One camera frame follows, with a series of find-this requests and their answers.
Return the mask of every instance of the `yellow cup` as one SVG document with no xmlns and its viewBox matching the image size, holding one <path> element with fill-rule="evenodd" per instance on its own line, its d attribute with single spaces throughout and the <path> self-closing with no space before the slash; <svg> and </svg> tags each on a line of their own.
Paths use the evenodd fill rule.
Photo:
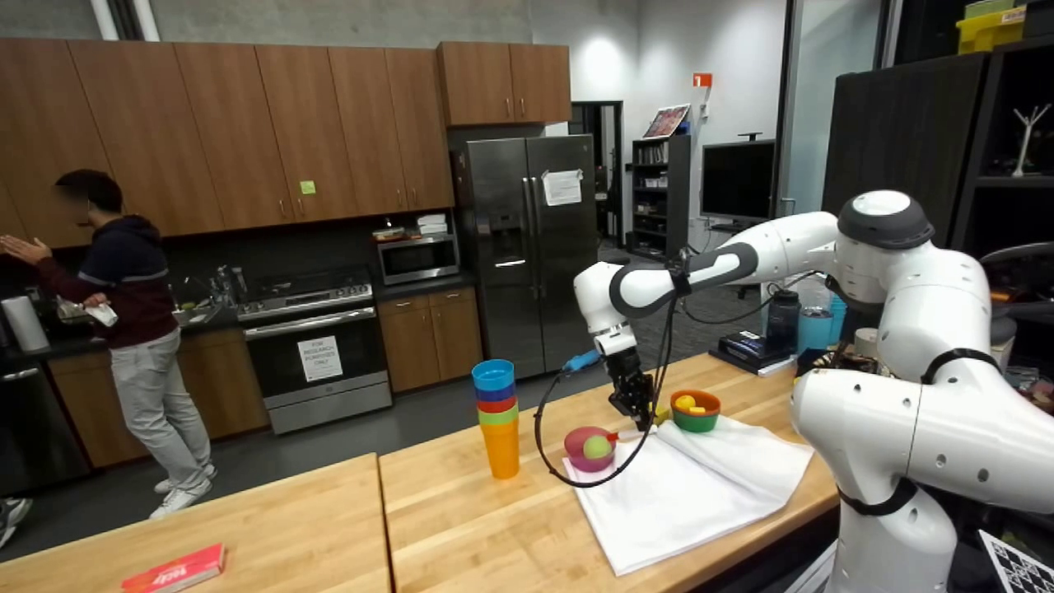
<svg viewBox="0 0 1054 593">
<path fill-rule="evenodd" d="M 507 482 L 519 475 L 519 421 L 481 424 L 481 431 L 487 445 L 489 478 Z"/>
</svg>

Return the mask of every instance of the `pink object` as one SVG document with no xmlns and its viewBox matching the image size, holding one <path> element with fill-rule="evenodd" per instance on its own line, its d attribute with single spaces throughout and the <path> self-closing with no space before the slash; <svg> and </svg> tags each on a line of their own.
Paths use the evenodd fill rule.
<svg viewBox="0 0 1054 593">
<path fill-rule="evenodd" d="M 607 445 L 609 445 L 609 454 L 607 458 L 587 458 L 583 454 L 583 445 L 593 440 L 593 436 L 604 436 Z M 566 462 L 581 471 L 607 471 L 613 462 L 615 462 L 615 442 L 618 436 L 615 431 L 607 431 L 607 429 L 596 429 L 596 424 L 581 424 L 572 431 L 566 431 L 563 440 L 563 452 L 566 452 Z"/>
</svg>

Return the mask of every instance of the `white paper towel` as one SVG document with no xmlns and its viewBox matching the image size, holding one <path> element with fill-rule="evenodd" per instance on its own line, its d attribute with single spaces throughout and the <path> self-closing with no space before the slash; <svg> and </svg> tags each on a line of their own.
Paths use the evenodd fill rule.
<svg viewBox="0 0 1054 593">
<path fill-rule="evenodd" d="M 38 352 L 50 346 L 29 298 L 9 298 L 0 307 L 3 307 L 7 327 L 14 330 L 14 340 L 21 343 L 23 352 Z"/>
<path fill-rule="evenodd" d="M 615 482 L 577 495 L 613 573 L 624 578 L 779 512 L 811 454 L 807 445 L 724 417 L 707 436 L 664 421 Z"/>
</svg>

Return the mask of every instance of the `gray floor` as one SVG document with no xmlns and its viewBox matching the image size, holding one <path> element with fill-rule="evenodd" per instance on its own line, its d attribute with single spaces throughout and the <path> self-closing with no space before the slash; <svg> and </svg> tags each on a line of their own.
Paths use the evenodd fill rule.
<svg viewBox="0 0 1054 593">
<path fill-rule="evenodd" d="M 693 322 L 686 316 L 686 307 L 696 316 L 729 321 L 729 316 L 747 312 L 754 303 L 758 303 L 758 294 L 747 294 L 747 298 L 736 298 L 733 289 L 693 294 L 675 310 L 672 359 L 705 352 L 714 346 L 718 336 L 736 327 L 758 322 L 758 316 L 747 316 L 741 322 L 718 322 L 718 327 Z M 654 364 L 654 352 L 658 352 L 661 322 L 664 322 L 664 312 L 635 321 L 638 348 L 650 366 Z M 552 396 L 559 399 L 566 391 L 581 391 L 604 384 L 607 384 L 604 366 L 593 366 L 583 376 L 568 376 L 566 384 L 559 384 Z M 522 384 L 519 386 L 522 406 L 533 406 L 545 386 L 549 379 Z M 427 442 L 456 429 L 470 429 L 470 424 L 473 424 L 470 386 L 466 379 L 456 379 L 435 390 L 399 396 L 392 408 L 358 417 L 349 421 L 332 421 L 332 424 L 320 424 L 293 436 L 252 431 L 252 436 L 225 440 L 214 445 L 217 482 L 208 502 L 227 497 L 265 482 L 281 482 L 301 471 L 314 471 L 332 462 L 344 462 L 361 452 L 386 454 L 394 447 L 407 447 L 407 445 Z M 122 467 L 97 471 L 86 482 L 35 495 L 33 514 L 23 520 L 21 534 L 0 549 L 0 563 L 56 548 L 56 543 L 116 530 L 122 524 L 144 520 L 157 506 L 157 495 L 151 495 L 151 485 L 157 478 L 160 475 L 151 462 L 131 462 Z"/>
</svg>

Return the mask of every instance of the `person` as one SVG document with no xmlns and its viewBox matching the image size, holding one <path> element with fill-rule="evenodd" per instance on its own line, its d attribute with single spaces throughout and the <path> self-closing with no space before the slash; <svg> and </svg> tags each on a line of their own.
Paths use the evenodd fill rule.
<svg viewBox="0 0 1054 593">
<path fill-rule="evenodd" d="M 25 520 L 33 502 L 29 497 L 0 497 L 0 548 L 14 538 L 14 530 Z"/>
<path fill-rule="evenodd" d="M 92 231 L 79 274 L 56 265 L 54 252 L 33 239 L 0 239 L 0 253 L 35 267 L 47 289 L 86 310 L 112 307 L 116 322 L 103 330 L 108 370 L 124 429 L 166 467 L 151 518 L 169 518 L 211 489 L 211 436 L 184 390 L 178 370 L 181 327 L 172 316 L 169 257 L 157 229 L 138 213 L 122 213 L 122 187 L 106 173 L 70 173 L 56 183 L 60 212 Z"/>
</svg>

